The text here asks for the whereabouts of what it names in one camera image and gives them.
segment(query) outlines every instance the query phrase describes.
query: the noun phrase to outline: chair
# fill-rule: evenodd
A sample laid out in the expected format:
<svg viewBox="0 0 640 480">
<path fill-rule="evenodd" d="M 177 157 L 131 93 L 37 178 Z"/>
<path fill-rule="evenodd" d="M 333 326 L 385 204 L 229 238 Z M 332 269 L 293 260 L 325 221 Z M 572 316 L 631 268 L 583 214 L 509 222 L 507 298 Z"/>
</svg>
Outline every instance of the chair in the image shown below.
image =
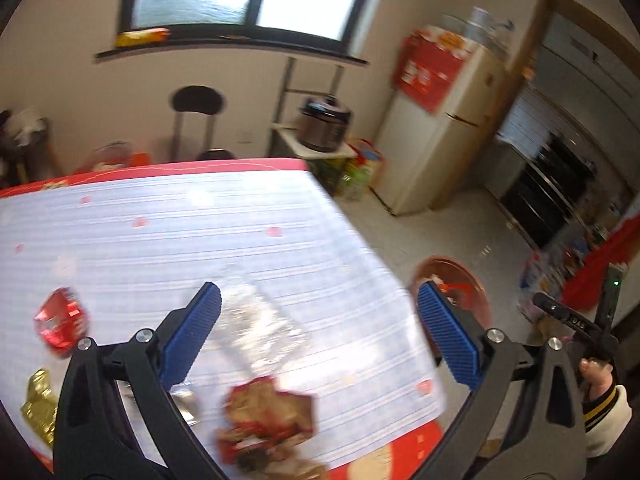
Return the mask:
<svg viewBox="0 0 640 480">
<path fill-rule="evenodd" d="M 213 142 L 213 126 L 216 120 L 216 115 L 225 107 L 225 98 L 222 97 L 222 94 L 208 86 L 185 86 L 174 92 L 170 103 L 171 107 L 175 111 L 175 121 L 169 161 L 176 162 L 178 157 L 178 149 L 180 148 L 180 132 L 182 129 L 182 114 L 185 112 L 195 112 L 209 116 L 207 118 L 202 151 L 206 152 L 207 150 L 210 150 L 211 143 Z"/>
<path fill-rule="evenodd" d="M 233 160 L 236 156 L 227 150 L 213 148 L 198 155 L 198 160 Z"/>
</svg>

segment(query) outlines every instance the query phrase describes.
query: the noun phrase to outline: table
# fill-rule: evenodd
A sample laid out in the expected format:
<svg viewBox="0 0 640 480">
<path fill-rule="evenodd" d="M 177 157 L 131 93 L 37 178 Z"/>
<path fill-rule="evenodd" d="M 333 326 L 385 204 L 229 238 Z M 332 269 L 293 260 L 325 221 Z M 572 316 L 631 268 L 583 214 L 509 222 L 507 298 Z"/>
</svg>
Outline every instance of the table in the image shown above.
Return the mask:
<svg viewBox="0 0 640 480">
<path fill-rule="evenodd" d="M 73 286 L 90 335 L 116 343 L 156 326 L 228 263 L 310 335 L 278 374 L 281 388 L 318 395 L 318 434 L 301 445 L 305 456 L 327 463 L 335 480 L 370 478 L 372 466 L 381 480 L 406 480 L 440 439 L 444 394 L 412 300 L 302 161 L 126 168 L 2 197 L 0 345 L 11 358 L 0 360 L 0 399 L 33 449 L 50 455 L 19 414 L 28 377 L 48 367 L 56 389 L 66 368 L 33 328 L 55 288 Z M 214 457 L 221 399 L 249 379 L 215 335 L 188 375 L 203 409 L 193 431 Z M 135 406 L 127 412 L 145 455 L 161 462 Z"/>
<path fill-rule="evenodd" d="M 347 164 L 352 158 L 356 158 L 358 153 L 344 141 L 334 152 L 312 150 L 298 142 L 295 127 L 273 123 L 268 156 L 294 156 L 306 161 L 318 182 L 329 195 L 333 196 Z"/>
</svg>

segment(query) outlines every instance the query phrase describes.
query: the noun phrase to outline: electrical outlet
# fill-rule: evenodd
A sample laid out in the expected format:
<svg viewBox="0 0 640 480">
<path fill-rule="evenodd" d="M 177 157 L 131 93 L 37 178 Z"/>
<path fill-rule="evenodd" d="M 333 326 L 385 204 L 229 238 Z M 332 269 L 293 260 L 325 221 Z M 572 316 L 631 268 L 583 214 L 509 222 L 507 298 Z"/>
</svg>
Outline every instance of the electrical outlet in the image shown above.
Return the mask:
<svg viewBox="0 0 640 480">
<path fill-rule="evenodd" d="M 251 132 L 240 132 L 238 134 L 238 144 L 251 144 L 254 142 L 254 134 Z"/>
</svg>

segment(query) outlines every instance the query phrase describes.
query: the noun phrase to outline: red candy wrapper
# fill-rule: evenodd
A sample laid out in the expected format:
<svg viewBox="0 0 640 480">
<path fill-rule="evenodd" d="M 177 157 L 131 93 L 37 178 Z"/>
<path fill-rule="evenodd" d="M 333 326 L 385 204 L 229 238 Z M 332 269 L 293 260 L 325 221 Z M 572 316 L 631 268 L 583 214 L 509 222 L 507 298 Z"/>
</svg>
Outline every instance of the red candy wrapper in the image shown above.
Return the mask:
<svg viewBox="0 0 640 480">
<path fill-rule="evenodd" d="M 236 428 L 278 441 L 314 434 L 313 397 L 278 391 L 272 377 L 258 377 L 231 390 L 226 418 Z"/>
<path fill-rule="evenodd" d="M 89 327 L 78 297 L 68 287 L 53 292 L 35 317 L 42 340 L 60 357 L 66 357 Z"/>
</svg>

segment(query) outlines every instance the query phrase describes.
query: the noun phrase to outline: plastic wrapper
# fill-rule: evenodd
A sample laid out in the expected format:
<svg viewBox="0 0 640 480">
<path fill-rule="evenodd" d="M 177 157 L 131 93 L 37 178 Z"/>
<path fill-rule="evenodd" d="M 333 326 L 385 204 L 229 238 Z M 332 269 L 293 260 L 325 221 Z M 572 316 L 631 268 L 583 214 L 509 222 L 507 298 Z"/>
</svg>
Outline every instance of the plastic wrapper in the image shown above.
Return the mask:
<svg viewBox="0 0 640 480">
<path fill-rule="evenodd" d="M 297 456 L 296 446 L 314 434 L 314 397 L 276 389 L 259 377 L 231 390 L 224 405 L 233 425 L 216 432 L 222 461 L 253 479 L 326 480 L 321 463 Z"/>
<path fill-rule="evenodd" d="M 146 30 L 128 30 L 116 36 L 115 46 L 122 48 L 147 43 L 162 43 L 171 35 L 168 28 L 148 28 Z"/>
<path fill-rule="evenodd" d="M 27 400 L 20 411 L 30 428 L 53 449 L 58 398 L 51 389 L 49 372 L 40 369 L 29 378 Z"/>
<path fill-rule="evenodd" d="M 252 376 L 276 373 L 307 342 L 304 331 L 267 298 L 242 270 L 226 267 L 214 278 L 222 294 L 215 334 Z"/>
<path fill-rule="evenodd" d="M 123 381 L 120 383 L 120 393 L 135 400 L 131 384 Z M 193 391 L 193 383 L 184 381 L 183 383 L 174 384 L 169 390 L 171 398 L 174 400 L 175 407 L 182 415 L 184 421 L 193 426 L 200 421 L 200 404 L 198 398 Z"/>
<path fill-rule="evenodd" d="M 68 357 L 88 330 L 88 317 L 69 287 L 55 290 L 36 314 L 40 338 L 60 357 Z"/>
</svg>

